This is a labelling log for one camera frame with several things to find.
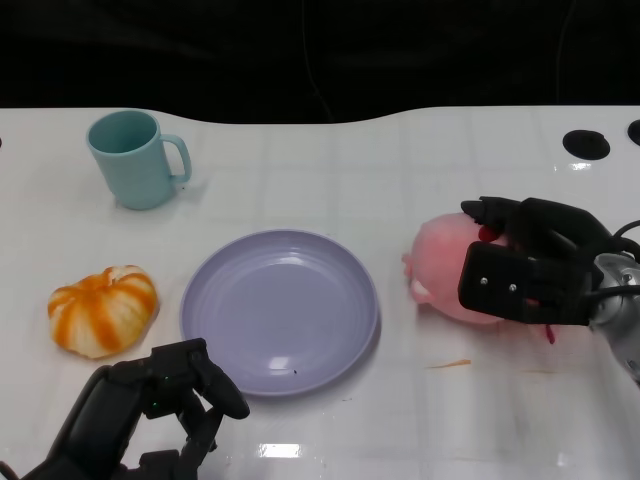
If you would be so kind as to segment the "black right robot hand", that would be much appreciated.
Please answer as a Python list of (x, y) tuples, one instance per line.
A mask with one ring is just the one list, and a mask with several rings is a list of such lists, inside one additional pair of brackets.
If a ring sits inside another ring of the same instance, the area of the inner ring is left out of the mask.
[(506, 241), (476, 241), (458, 285), (468, 310), (526, 324), (586, 325), (585, 297), (602, 280), (594, 265), (612, 234), (591, 213), (566, 204), (481, 197), (462, 211)]

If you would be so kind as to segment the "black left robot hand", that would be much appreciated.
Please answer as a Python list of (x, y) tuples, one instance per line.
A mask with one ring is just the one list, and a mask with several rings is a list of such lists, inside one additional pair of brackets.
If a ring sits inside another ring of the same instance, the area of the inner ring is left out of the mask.
[[(208, 356), (204, 339), (155, 347), (145, 358), (98, 368), (69, 412), (45, 460), (30, 479), (195, 479), (216, 447), (223, 418), (250, 408)], [(122, 464), (140, 417), (177, 417), (180, 450), (148, 452), (138, 467)]]

